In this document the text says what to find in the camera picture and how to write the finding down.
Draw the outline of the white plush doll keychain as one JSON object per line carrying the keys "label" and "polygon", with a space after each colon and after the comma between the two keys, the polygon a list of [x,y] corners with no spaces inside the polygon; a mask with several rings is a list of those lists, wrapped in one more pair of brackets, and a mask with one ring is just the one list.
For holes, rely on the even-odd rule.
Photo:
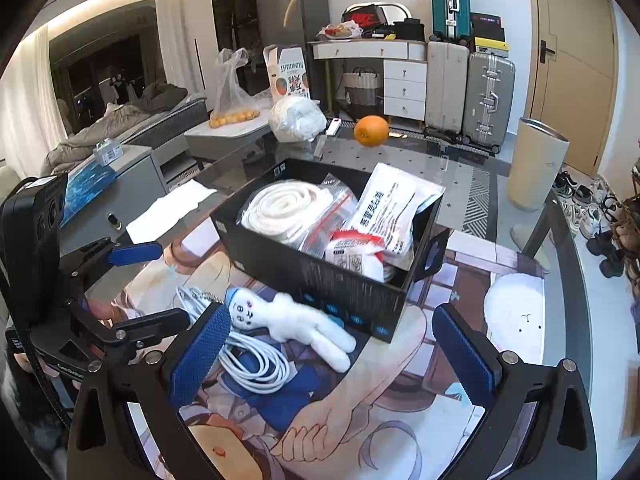
{"label": "white plush doll keychain", "polygon": [[275,341],[295,340],[311,346],[337,373],[348,371],[356,339],[323,312],[299,304],[285,292],[277,292],[273,300],[266,301],[242,287],[228,289],[224,304],[229,308],[234,328],[265,328]]}

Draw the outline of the white towel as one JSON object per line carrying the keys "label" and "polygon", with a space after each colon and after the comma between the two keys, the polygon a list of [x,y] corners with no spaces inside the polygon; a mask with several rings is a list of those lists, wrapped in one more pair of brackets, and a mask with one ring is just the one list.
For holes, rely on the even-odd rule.
{"label": "white towel", "polygon": [[261,188],[243,206],[239,223],[245,229],[279,243],[298,245],[332,205],[327,188],[299,180],[284,180]]}

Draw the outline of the black storage box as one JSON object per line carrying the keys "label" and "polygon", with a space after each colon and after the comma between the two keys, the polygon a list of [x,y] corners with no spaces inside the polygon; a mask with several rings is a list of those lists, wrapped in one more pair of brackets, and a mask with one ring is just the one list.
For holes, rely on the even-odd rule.
{"label": "black storage box", "polygon": [[366,187],[365,171],[287,158],[226,198],[210,214],[227,255],[241,271],[278,292],[306,302],[348,326],[379,340],[393,339],[412,284],[436,272],[435,250],[446,248],[432,235],[439,198],[413,218],[414,259],[385,284],[305,254],[236,223],[250,196],[268,184],[296,179],[319,184],[327,174],[339,178],[357,196]]}

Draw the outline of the clear zip bag red seal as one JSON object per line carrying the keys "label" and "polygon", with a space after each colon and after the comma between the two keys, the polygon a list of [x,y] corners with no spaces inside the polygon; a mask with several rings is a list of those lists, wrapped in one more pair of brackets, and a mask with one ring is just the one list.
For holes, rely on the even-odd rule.
{"label": "clear zip bag red seal", "polygon": [[336,231],[341,231],[358,205],[352,189],[334,174],[327,174],[320,188],[332,195],[331,203],[322,216],[304,234],[297,249],[305,254],[323,258],[326,246]]}

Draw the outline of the red white zip snack bag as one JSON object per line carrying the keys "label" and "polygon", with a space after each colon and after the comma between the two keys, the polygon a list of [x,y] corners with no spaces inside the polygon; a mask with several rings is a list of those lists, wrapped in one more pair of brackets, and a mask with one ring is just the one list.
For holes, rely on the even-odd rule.
{"label": "red white zip snack bag", "polygon": [[336,231],[326,245],[324,258],[334,266],[382,282],[384,248],[381,237],[356,230]]}

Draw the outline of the silver medicine pouch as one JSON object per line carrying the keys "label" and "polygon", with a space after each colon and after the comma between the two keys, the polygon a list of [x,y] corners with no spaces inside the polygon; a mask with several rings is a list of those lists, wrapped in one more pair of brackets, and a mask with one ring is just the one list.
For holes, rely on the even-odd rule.
{"label": "silver medicine pouch", "polygon": [[413,262],[413,219],[445,193],[445,188],[378,162],[344,229],[384,240],[388,264],[408,271]]}

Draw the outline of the bed with grey bedding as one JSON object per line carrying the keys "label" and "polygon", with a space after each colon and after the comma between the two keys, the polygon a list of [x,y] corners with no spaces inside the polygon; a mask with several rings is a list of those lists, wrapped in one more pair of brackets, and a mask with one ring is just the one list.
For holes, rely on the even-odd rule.
{"label": "bed with grey bedding", "polygon": [[113,105],[91,126],[61,141],[44,156],[40,177],[72,170],[107,139],[155,150],[206,118],[205,96],[155,81],[140,99]]}

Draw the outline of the clear bag of small oranges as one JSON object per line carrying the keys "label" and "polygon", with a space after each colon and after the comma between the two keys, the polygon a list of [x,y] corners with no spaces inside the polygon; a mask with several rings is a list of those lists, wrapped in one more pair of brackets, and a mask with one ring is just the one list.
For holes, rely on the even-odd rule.
{"label": "clear bag of small oranges", "polygon": [[240,86],[238,77],[238,69],[245,66],[249,59],[245,48],[235,51],[223,48],[219,52],[215,72],[217,85],[208,122],[210,128],[248,122],[260,115],[256,100]]}

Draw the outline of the white crumpled plastic bag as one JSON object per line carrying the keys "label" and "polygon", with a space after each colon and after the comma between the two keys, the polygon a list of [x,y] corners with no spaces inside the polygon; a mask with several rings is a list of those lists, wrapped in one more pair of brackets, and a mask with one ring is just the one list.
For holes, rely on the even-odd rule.
{"label": "white crumpled plastic bag", "polygon": [[286,96],[273,105],[268,125],[281,143],[311,142],[326,130],[326,116],[304,96]]}

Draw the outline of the shoe rack with shoes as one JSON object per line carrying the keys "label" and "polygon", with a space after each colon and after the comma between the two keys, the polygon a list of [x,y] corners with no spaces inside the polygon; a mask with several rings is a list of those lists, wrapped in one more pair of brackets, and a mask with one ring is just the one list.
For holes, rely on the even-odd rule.
{"label": "shoe rack with shoes", "polygon": [[623,201],[623,218],[614,226],[614,240],[623,252],[625,273],[634,301],[639,302],[639,162],[631,169],[631,181],[634,196]]}

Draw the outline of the beige cylindrical trash bin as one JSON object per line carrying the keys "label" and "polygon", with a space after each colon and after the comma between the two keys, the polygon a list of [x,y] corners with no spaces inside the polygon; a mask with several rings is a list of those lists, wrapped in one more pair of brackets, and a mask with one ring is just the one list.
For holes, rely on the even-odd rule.
{"label": "beige cylindrical trash bin", "polygon": [[570,141],[550,126],[520,118],[508,177],[508,197],[515,207],[535,211],[544,206],[569,146]]}

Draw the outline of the dark grey refrigerator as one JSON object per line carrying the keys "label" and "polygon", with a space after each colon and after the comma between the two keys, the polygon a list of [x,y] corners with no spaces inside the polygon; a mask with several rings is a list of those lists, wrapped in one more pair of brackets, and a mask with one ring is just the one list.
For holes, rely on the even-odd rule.
{"label": "dark grey refrigerator", "polygon": [[302,49],[310,96],[326,110],[326,76],[311,43],[330,22],[329,0],[257,0],[257,11],[262,45]]}

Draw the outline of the silver ribbed suitcase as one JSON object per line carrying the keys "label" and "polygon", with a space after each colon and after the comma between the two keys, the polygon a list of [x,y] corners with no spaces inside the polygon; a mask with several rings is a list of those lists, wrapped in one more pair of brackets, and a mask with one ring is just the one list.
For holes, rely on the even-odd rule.
{"label": "silver ribbed suitcase", "polygon": [[471,53],[466,83],[462,142],[498,154],[509,125],[515,65],[487,53]]}

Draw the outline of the light grey suitcase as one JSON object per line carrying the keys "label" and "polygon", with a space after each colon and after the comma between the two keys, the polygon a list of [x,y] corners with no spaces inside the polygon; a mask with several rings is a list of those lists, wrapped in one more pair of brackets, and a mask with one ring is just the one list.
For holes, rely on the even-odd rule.
{"label": "light grey suitcase", "polygon": [[449,42],[427,45],[425,122],[456,136],[462,129],[470,51]]}

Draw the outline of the wooden door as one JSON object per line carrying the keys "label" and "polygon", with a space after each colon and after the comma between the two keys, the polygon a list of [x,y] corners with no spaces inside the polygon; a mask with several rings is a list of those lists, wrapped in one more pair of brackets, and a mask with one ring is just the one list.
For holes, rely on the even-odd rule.
{"label": "wooden door", "polygon": [[611,0],[532,0],[532,23],[526,113],[569,140],[565,162],[592,177],[616,97]]}

